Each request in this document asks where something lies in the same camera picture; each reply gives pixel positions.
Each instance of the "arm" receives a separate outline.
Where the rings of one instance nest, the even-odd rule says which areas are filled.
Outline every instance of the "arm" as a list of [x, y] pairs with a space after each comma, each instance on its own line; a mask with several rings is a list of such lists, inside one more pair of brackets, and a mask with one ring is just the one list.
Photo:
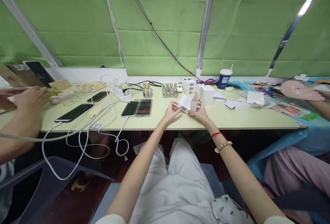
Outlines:
[[[1, 133], [16, 136], [36, 137], [41, 129], [40, 110], [49, 101], [47, 89], [30, 88], [15, 96], [17, 111]], [[33, 142], [0, 137], [0, 165], [29, 151]]]
[[315, 90], [324, 97], [324, 102], [321, 101], [311, 101], [306, 100], [308, 104], [314, 107], [322, 117], [330, 121], [330, 105], [325, 102], [330, 102], [330, 92], [325, 92], [322, 90]]
[[[195, 115], [202, 124], [205, 125], [211, 135], [219, 132], [218, 128], [207, 116], [203, 101], [200, 101], [200, 107], [197, 108], [197, 112], [190, 111], [189, 113]], [[219, 147], [227, 140], [222, 134], [219, 134], [213, 138], [213, 141], [215, 145]], [[274, 215], [286, 217], [270, 199], [254, 174], [232, 146], [223, 148], [220, 151], [220, 155], [238, 191], [244, 202], [248, 205], [257, 223], [264, 223], [267, 218]]]
[[128, 169], [113, 202], [110, 204], [106, 212], [106, 215], [117, 214], [123, 217], [126, 223], [130, 222], [136, 201], [139, 197], [161, 136], [168, 124], [181, 111], [181, 109], [178, 109], [174, 104], [177, 103], [171, 101], [166, 109], [163, 119], [157, 125], [156, 129]]

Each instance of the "white wall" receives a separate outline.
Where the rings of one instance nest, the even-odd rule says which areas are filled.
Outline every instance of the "white wall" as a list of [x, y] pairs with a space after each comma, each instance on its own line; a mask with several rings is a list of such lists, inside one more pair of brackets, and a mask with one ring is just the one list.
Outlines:
[[[180, 82], [181, 78], [187, 76], [127, 76], [126, 69], [114, 69], [114, 68], [47, 68], [47, 72], [54, 78], [54, 80], [67, 79], [72, 83], [84, 83], [90, 81], [100, 81], [101, 76], [102, 81], [113, 81], [114, 78], [124, 78], [129, 79], [130, 83], [137, 83], [144, 80], [157, 81], [160, 83], [166, 82]], [[218, 79], [219, 77], [211, 76], [200, 76], [201, 70], [197, 70], [197, 76], [201, 80], [207, 80], [209, 78]], [[230, 81], [258, 81], [258, 80], [269, 80], [269, 81], [285, 81], [283, 78], [274, 77], [238, 77], [233, 76]]]

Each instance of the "bracelet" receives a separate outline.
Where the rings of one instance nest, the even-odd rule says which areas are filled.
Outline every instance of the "bracelet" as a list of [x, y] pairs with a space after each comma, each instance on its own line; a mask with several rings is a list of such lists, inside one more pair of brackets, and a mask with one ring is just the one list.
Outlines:
[[223, 135], [224, 138], [226, 138], [225, 135], [224, 135], [222, 132], [217, 132], [217, 133], [214, 133], [214, 134], [211, 136], [211, 139], [213, 139], [213, 137], [216, 137], [216, 136], [219, 135], [219, 134]]
[[223, 149], [225, 146], [231, 146], [231, 145], [233, 145], [233, 143], [231, 141], [227, 141], [227, 142], [221, 144], [219, 147], [215, 148], [214, 151], [216, 153], [220, 153], [220, 150]]

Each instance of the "green window blind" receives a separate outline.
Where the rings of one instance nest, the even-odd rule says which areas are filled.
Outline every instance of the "green window blind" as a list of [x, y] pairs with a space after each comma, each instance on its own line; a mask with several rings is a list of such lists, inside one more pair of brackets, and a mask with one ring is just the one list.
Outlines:
[[[140, 0], [177, 59], [196, 73], [205, 0]], [[152, 31], [134, 0], [111, 0], [128, 75], [189, 75]]]
[[202, 75], [230, 68], [265, 76], [285, 32], [306, 0], [214, 0]]
[[313, 0], [283, 51], [272, 77], [330, 74], [330, 0]]
[[47, 61], [0, 0], [0, 65], [19, 64], [23, 60]]
[[[64, 66], [122, 68], [106, 0], [14, 1]], [[12, 52], [7, 50], [1, 63], [12, 63], [10, 57], [16, 54], [40, 56], [32, 42], [26, 40], [28, 36], [21, 34], [22, 28], [12, 25], [17, 23], [14, 17], [6, 12], [5, 20], [2, 12], [0, 17], [1, 43], [15, 46]]]

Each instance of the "gray chair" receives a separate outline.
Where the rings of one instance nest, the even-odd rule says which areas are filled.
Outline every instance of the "gray chair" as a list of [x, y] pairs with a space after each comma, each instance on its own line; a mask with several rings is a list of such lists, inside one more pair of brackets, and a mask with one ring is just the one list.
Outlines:
[[[76, 163], [56, 156], [50, 157], [48, 160], [61, 178], [67, 177], [76, 166]], [[79, 171], [88, 172], [108, 180], [114, 180], [110, 175], [100, 172], [98, 165], [95, 163], [89, 163], [88, 159], [82, 160], [68, 179], [59, 180], [55, 177], [46, 161], [43, 159], [2, 181], [0, 183], [0, 194], [11, 190], [16, 184], [39, 169], [42, 169], [43, 171], [38, 187], [23, 214], [13, 222], [15, 224], [36, 223], [36, 220], [42, 216], [44, 211]]]

